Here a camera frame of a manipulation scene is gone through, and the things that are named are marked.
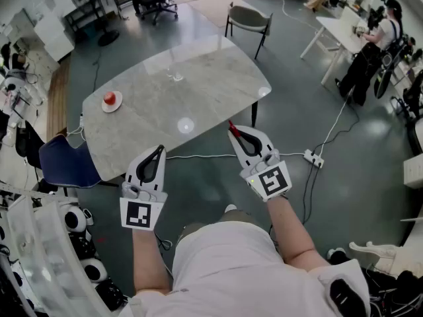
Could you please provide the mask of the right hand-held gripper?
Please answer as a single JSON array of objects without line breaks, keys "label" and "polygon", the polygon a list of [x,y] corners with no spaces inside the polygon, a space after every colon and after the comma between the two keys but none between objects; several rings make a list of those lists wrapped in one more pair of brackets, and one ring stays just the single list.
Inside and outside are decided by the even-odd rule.
[{"label": "right hand-held gripper", "polygon": [[[235,154],[244,168],[240,176],[264,202],[284,195],[292,187],[288,168],[274,149],[267,134],[253,127],[236,125],[228,137]],[[251,166],[251,160],[258,160]]]}]

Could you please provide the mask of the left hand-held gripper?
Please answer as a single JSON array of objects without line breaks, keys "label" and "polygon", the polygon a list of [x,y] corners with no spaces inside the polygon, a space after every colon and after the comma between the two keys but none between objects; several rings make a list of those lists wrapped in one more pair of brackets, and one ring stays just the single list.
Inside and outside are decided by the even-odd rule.
[{"label": "left hand-held gripper", "polygon": [[163,145],[149,148],[131,161],[120,198],[123,227],[154,230],[168,197],[163,191],[165,163],[166,150]]}]

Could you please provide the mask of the person's left forearm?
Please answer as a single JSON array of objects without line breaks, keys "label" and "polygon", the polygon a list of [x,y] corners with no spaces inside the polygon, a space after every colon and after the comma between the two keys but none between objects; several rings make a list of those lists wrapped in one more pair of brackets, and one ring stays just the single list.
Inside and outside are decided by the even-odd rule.
[{"label": "person's left forearm", "polygon": [[133,230],[134,288],[136,293],[171,291],[169,275],[153,231]]}]

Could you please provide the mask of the person's right forearm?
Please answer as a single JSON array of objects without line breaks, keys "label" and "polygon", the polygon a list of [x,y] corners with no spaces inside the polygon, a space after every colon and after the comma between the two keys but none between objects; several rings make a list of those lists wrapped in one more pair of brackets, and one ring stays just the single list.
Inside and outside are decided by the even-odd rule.
[{"label": "person's right forearm", "polygon": [[273,197],[266,204],[278,249],[286,264],[305,271],[329,265],[315,249],[309,233],[286,198]]}]

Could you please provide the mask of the person's olive trousers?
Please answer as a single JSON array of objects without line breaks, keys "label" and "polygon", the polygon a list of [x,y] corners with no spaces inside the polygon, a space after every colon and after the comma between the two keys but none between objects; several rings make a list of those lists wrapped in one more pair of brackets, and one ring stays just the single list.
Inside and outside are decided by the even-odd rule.
[{"label": "person's olive trousers", "polygon": [[[260,228],[260,225],[256,222],[256,220],[254,218],[252,218],[248,213],[245,213],[244,211],[238,210],[238,209],[232,209],[232,210],[228,210],[227,212],[224,212],[224,214],[221,216],[221,218],[214,222],[214,224],[216,223],[222,223],[222,222],[232,222],[232,221],[237,221],[237,222],[244,222],[244,223],[250,223],[253,225],[256,225]],[[199,223],[199,222],[195,222],[195,223],[190,223],[189,225],[186,225],[176,244],[179,244],[181,242],[181,240],[185,237],[187,237],[189,234],[192,234],[194,232],[196,232],[197,230],[207,226],[208,224],[205,223]]]}]

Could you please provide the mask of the small round plate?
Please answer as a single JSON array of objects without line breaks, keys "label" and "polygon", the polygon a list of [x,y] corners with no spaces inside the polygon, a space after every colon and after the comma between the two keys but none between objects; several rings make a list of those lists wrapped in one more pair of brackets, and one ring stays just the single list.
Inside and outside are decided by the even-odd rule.
[{"label": "small round plate", "polygon": [[122,105],[122,101],[123,101],[123,96],[122,93],[120,91],[110,91],[110,92],[114,92],[116,95],[116,103],[113,106],[107,106],[102,99],[102,110],[106,113],[111,113],[116,111],[117,109],[119,109],[119,107]]}]

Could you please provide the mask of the blue chair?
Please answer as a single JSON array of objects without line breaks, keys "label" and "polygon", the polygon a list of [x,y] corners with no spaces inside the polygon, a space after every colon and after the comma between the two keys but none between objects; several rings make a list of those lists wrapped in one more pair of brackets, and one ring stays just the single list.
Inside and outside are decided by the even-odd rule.
[{"label": "blue chair", "polygon": [[39,149],[44,179],[65,188],[92,188],[101,178],[91,158],[87,143],[72,147],[67,137],[56,135]]}]

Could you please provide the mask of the white round robot head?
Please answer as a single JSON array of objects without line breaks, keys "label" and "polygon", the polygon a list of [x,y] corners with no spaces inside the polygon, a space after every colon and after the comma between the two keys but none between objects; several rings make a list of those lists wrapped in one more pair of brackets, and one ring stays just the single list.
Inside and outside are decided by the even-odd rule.
[{"label": "white round robot head", "polygon": [[81,260],[81,265],[92,283],[100,283],[108,279],[103,263],[96,258]]},{"label": "white round robot head", "polygon": [[67,208],[64,221],[69,232],[82,233],[87,228],[86,216],[78,206],[71,205]]}]

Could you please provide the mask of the person's white shirt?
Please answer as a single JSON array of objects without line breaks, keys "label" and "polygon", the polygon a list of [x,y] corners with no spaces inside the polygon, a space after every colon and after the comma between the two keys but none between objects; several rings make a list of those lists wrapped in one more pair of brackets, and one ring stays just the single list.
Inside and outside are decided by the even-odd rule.
[{"label": "person's white shirt", "polygon": [[173,288],[143,291],[119,317],[336,317],[328,289],[343,279],[364,301],[369,290],[356,260],[305,271],[285,264],[256,225],[205,226],[176,247]]}]

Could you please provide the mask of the grey chair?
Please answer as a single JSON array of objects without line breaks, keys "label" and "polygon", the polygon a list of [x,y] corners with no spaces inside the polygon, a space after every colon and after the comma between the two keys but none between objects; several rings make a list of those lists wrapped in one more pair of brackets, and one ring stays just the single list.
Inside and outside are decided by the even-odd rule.
[{"label": "grey chair", "polygon": [[249,32],[260,34],[260,44],[254,56],[254,58],[257,59],[261,47],[264,46],[266,37],[270,35],[272,15],[273,14],[266,17],[254,9],[230,3],[225,25],[225,37],[227,37],[228,32],[230,32],[230,36],[233,35],[234,26]]}]

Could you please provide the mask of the white desk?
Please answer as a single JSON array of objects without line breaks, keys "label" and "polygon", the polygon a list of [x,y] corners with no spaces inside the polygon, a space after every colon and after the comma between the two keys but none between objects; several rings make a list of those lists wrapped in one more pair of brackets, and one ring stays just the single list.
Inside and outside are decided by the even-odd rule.
[{"label": "white desk", "polygon": [[303,50],[300,58],[303,59],[307,55],[309,50],[319,42],[319,38],[325,31],[327,31],[335,39],[337,46],[333,48],[324,47],[323,49],[325,52],[335,52],[335,55],[321,80],[321,84],[325,85],[344,51],[357,53],[361,50],[363,44],[360,40],[358,40],[358,37],[353,34],[353,27],[364,26],[365,22],[351,7],[345,7],[341,12],[340,18],[317,16],[316,20],[321,27],[317,30],[313,39]]}]

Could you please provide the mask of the white box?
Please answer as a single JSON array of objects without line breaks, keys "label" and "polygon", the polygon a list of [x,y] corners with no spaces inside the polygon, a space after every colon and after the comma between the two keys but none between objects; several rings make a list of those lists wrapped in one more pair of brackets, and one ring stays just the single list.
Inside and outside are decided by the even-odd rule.
[{"label": "white box", "polygon": [[423,188],[423,153],[403,162],[403,183],[412,189]]}]

